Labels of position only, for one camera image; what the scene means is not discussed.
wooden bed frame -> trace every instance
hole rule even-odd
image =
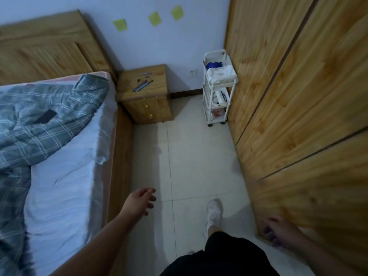
[[[0,86],[88,72],[117,76],[80,11],[0,27]],[[130,189],[132,120],[118,104],[108,222],[120,212]],[[124,274],[125,246],[111,274]]]

white bed sheet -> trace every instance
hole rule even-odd
[[[32,183],[24,207],[30,256],[37,276],[46,276],[68,260],[101,229],[102,164],[109,158],[117,110],[115,85],[90,123],[67,145],[32,166]],[[68,81],[39,83],[74,84]],[[0,87],[6,90],[10,86]]]

blue item on cart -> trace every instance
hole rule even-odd
[[[206,69],[210,69],[210,68],[221,68],[221,67],[222,67],[222,62],[208,63],[206,65]]]

baseboard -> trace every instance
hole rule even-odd
[[[190,97],[190,96],[196,96],[196,95],[202,95],[203,89],[193,89],[189,91],[182,91],[182,92],[176,92],[176,93],[170,93],[170,98],[177,99],[177,98],[183,98],[183,97]]]

hand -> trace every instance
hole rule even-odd
[[[274,247],[282,245],[296,251],[309,240],[295,224],[281,216],[271,216],[263,219],[263,222],[266,225],[264,234]]]
[[[156,201],[154,192],[156,192],[154,188],[142,188],[131,193],[125,200],[119,215],[126,217],[135,225],[143,215],[148,215],[147,208],[154,208],[154,205],[149,202]]]

